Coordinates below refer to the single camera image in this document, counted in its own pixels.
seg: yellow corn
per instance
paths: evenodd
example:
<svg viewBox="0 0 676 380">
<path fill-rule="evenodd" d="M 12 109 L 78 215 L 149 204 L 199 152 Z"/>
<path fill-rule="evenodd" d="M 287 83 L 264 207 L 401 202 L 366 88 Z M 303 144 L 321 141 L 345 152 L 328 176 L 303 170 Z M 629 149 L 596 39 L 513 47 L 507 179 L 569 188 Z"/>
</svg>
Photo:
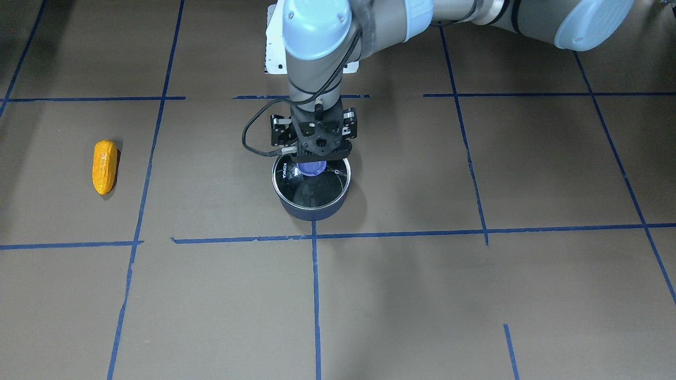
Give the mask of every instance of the yellow corn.
<svg viewBox="0 0 676 380">
<path fill-rule="evenodd" d="M 110 140 L 101 140 L 94 146 L 91 180 L 94 189 L 103 195 L 113 188 L 118 165 L 118 148 Z"/>
</svg>

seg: light blue joint cap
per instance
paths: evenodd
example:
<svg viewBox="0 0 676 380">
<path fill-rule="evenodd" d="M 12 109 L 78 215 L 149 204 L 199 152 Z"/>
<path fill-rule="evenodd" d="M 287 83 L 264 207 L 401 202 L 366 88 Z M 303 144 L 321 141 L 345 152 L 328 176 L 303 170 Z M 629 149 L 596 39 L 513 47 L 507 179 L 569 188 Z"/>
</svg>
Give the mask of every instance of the light blue joint cap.
<svg viewBox="0 0 676 380">
<path fill-rule="evenodd" d="M 622 24 L 633 0 L 582 0 L 556 31 L 561 49 L 585 51 L 601 45 Z"/>
<path fill-rule="evenodd" d="M 343 43 L 352 23 L 348 0 L 286 0 L 282 38 L 299 60 L 325 57 Z"/>
<path fill-rule="evenodd" d="M 406 5 L 406 39 L 418 35 L 432 22 L 434 2 L 432 0 L 404 0 Z"/>
</svg>

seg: blue grid line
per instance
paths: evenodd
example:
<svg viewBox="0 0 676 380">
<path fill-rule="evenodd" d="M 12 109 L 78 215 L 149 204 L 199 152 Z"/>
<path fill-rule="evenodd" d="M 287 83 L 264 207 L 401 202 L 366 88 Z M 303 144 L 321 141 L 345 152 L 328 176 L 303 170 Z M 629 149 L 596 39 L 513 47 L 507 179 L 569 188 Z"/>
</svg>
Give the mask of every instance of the blue grid line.
<svg viewBox="0 0 676 380">
<path fill-rule="evenodd" d="M 33 38 L 35 38 L 35 32 L 38 30 L 38 25 L 40 24 L 40 19 L 42 18 L 42 15 L 45 11 L 45 6 L 47 4 L 47 0 L 43 0 L 43 2 L 40 4 L 40 10 L 38 11 L 38 16 L 35 18 L 35 24 L 33 24 L 33 29 L 30 31 L 30 35 L 28 36 L 28 41 L 26 41 L 26 46 L 24 47 L 23 52 L 21 52 L 21 58 L 19 58 L 19 63 L 16 65 L 16 70 L 14 70 L 14 75 L 11 78 L 11 81 L 9 82 L 9 87 L 7 88 L 7 92 L 5 93 L 5 98 L 2 104 L 0 104 L 0 117 L 2 117 L 3 113 L 5 112 L 5 107 L 7 106 L 7 100 L 9 99 L 9 96 L 11 95 L 11 91 L 14 89 L 14 85 L 16 84 L 16 79 L 19 77 L 19 71 L 21 70 L 21 66 L 24 64 L 24 60 L 26 59 L 26 54 L 28 54 L 28 49 L 30 48 L 30 44 L 33 42 Z"/>
<path fill-rule="evenodd" d="M 652 248 L 652 253 L 655 256 L 655 259 L 657 260 L 657 264 L 660 267 L 660 270 L 662 272 L 662 277 L 664 277 L 665 282 L 667 283 L 667 288 L 669 288 L 669 293 L 671 294 L 671 299 L 674 301 L 674 304 L 676 304 L 676 292 L 674 292 L 674 287 L 671 284 L 671 280 L 669 278 L 669 274 L 667 273 L 667 269 L 665 268 L 664 264 L 662 263 L 662 258 L 660 257 L 660 253 L 657 250 L 657 247 L 655 246 L 655 242 L 652 239 L 652 235 L 650 234 L 650 227 L 649 224 L 646 222 L 646 219 L 643 215 L 643 212 L 641 211 L 641 208 L 639 207 L 638 200 L 636 199 L 636 194 L 634 193 L 631 183 L 629 182 L 629 177 L 627 176 L 627 172 L 625 171 L 624 165 L 622 165 L 622 160 L 620 160 L 620 155 L 617 153 L 617 149 L 615 148 L 615 143 L 612 141 L 612 137 L 610 136 L 610 131 L 608 130 L 608 126 L 606 125 L 606 120 L 603 117 L 603 113 L 601 112 L 601 107 L 598 105 L 598 101 L 596 100 L 596 96 L 594 96 L 594 92 L 592 91 L 592 85 L 589 83 L 589 78 L 587 77 L 587 73 L 585 72 L 585 68 L 582 66 L 582 61 L 580 61 L 580 57 L 577 55 L 577 52 L 574 51 L 573 55 L 575 56 L 575 61 L 577 61 L 577 65 L 580 68 L 580 71 L 582 73 L 582 77 L 585 80 L 585 83 L 587 84 L 587 89 L 589 89 L 589 94 L 591 94 L 591 100 L 594 101 L 594 107 L 596 108 L 596 113 L 598 114 L 598 118 L 601 122 L 601 125 L 603 126 L 603 131 L 606 133 L 606 138 L 608 139 L 608 143 L 610 144 L 610 148 L 612 150 L 612 154 L 615 157 L 615 161 L 617 162 L 617 166 L 620 169 L 620 172 L 622 173 L 622 177 L 625 180 L 625 184 L 627 186 L 627 190 L 629 191 L 629 194 L 631 196 L 631 201 L 634 204 L 634 208 L 636 209 L 636 213 L 638 214 L 639 219 L 641 220 L 641 225 L 643 226 L 643 229 L 646 232 L 646 237 L 648 238 L 648 242 L 650 243 L 650 247 Z"/>
<path fill-rule="evenodd" d="M 0 251 L 11 250 L 41 250 L 45 248 L 80 248 L 80 247 L 130 247 L 142 244 L 143 240 L 136 241 L 83 241 L 77 243 L 38 243 L 38 244 L 9 244 L 0 245 Z"/>
<path fill-rule="evenodd" d="M 483 228 L 483 238 L 486 240 L 486 245 L 489 245 L 488 232 L 486 231 L 486 220 L 483 217 L 483 208 L 481 207 L 481 196 L 479 195 L 479 186 L 477 184 L 477 177 L 474 174 L 474 165 L 472 164 L 472 154 L 469 151 L 469 142 L 467 141 L 467 134 L 465 133 L 464 121 L 462 119 L 462 110 L 460 109 L 460 99 L 458 98 L 458 89 L 456 88 L 456 80 L 453 76 L 453 67 L 451 66 L 451 58 L 448 55 L 448 47 L 446 46 L 446 37 L 443 33 L 443 28 L 439 28 L 439 33 L 441 35 L 441 44 L 443 45 L 443 54 L 446 57 L 448 76 L 451 79 L 451 87 L 453 88 L 453 98 L 456 102 L 456 111 L 458 112 L 458 121 L 460 122 L 460 132 L 462 133 L 462 142 L 464 143 L 465 150 L 467 152 L 467 164 L 469 165 L 469 172 L 472 176 L 472 182 L 474 183 L 474 192 L 477 196 L 477 207 L 479 209 L 479 218 L 481 219 L 481 228 Z"/>
<path fill-rule="evenodd" d="M 160 124 L 162 123 L 162 114 L 164 113 L 164 103 L 166 101 L 167 90 L 169 88 L 169 79 L 171 77 L 171 69 L 174 63 L 174 54 L 176 53 L 176 43 L 178 42 L 178 31 L 180 30 L 180 21 L 183 16 L 183 5 L 185 0 L 180 0 L 180 7 L 178 9 L 178 18 L 176 19 L 176 28 L 174 29 L 174 40 L 169 54 L 169 62 L 167 63 L 167 72 L 164 78 L 164 89 L 162 90 L 162 100 L 160 100 L 160 110 L 158 111 L 158 121 L 155 124 L 155 134 L 153 136 L 153 143 L 150 148 L 150 157 L 148 159 L 148 167 L 145 173 L 145 184 L 143 185 L 143 194 L 141 196 L 141 205 L 139 206 L 139 221 L 134 232 L 134 240 L 139 240 L 141 235 L 141 224 L 143 223 L 143 212 L 145 210 L 145 200 L 148 196 L 148 187 L 150 186 L 150 175 L 153 170 L 153 156 L 155 154 L 155 146 L 158 142 L 158 134 L 160 133 Z M 124 314 L 126 312 L 126 304 L 129 299 L 129 289 L 131 286 L 132 266 L 136 260 L 137 245 L 134 245 L 129 255 L 129 266 L 127 268 L 126 285 L 124 288 L 124 302 L 120 308 L 120 315 L 118 316 L 118 325 L 115 330 L 115 339 L 113 340 L 113 349 L 110 354 L 110 365 L 108 366 L 107 380 L 113 379 L 113 372 L 115 370 L 115 362 L 118 356 L 118 348 L 120 347 L 120 337 L 122 336 L 122 325 L 124 323 Z"/>
<path fill-rule="evenodd" d="M 371 98 L 369 94 L 346 94 L 340 95 L 342 99 L 358 99 L 358 98 Z M 257 99 L 288 99 L 288 95 L 238 95 L 234 97 L 234 100 L 257 100 Z"/>
<path fill-rule="evenodd" d="M 509 359 L 512 362 L 512 372 L 514 373 L 514 380 L 519 380 L 518 366 L 516 365 L 516 356 L 514 355 L 514 346 L 512 345 L 512 334 L 509 332 L 509 326 L 506 323 L 502 324 L 505 330 L 505 339 L 507 339 L 507 348 L 509 350 Z"/>
<path fill-rule="evenodd" d="M 675 223 L 647 224 L 651 229 L 676 228 Z M 489 234 L 494 233 L 539 233 L 539 232 L 569 232 L 569 231 L 611 231 L 623 229 L 643 229 L 642 224 L 601 224 L 587 226 L 563 226 L 563 227 L 521 227 L 511 229 L 487 229 Z M 449 236 L 449 235 L 482 235 L 483 229 L 469 230 L 441 230 L 441 231 L 400 231 L 400 232 L 373 232 L 373 233 L 329 233 L 317 234 L 317 239 L 352 239 L 369 237 L 413 237 L 413 236 Z M 211 239 L 175 239 L 176 244 L 206 244 L 206 243 L 242 243 L 251 241 L 284 241 L 284 240 L 309 240 L 313 235 L 281 235 L 281 236 L 257 236 L 257 237 L 217 237 Z"/>
<path fill-rule="evenodd" d="M 8 99 L 10 103 L 32 101 L 143 101 L 143 100 L 185 100 L 185 96 L 123 96 L 123 97 L 18 97 Z"/>
<path fill-rule="evenodd" d="M 312 273 L 314 292 L 314 368 L 316 380 L 322 380 L 322 340 L 319 330 L 319 275 L 317 267 L 317 222 L 312 221 Z"/>
<path fill-rule="evenodd" d="M 593 93 L 596 96 L 616 97 L 616 96 L 676 96 L 676 93 L 654 92 L 654 93 Z M 422 97 L 454 97 L 452 93 L 429 93 L 422 94 Z M 557 96 L 580 96 L 589 97 L 592 93 L 458 93 L 459 97 L 557 97 Z"/>
</svg>

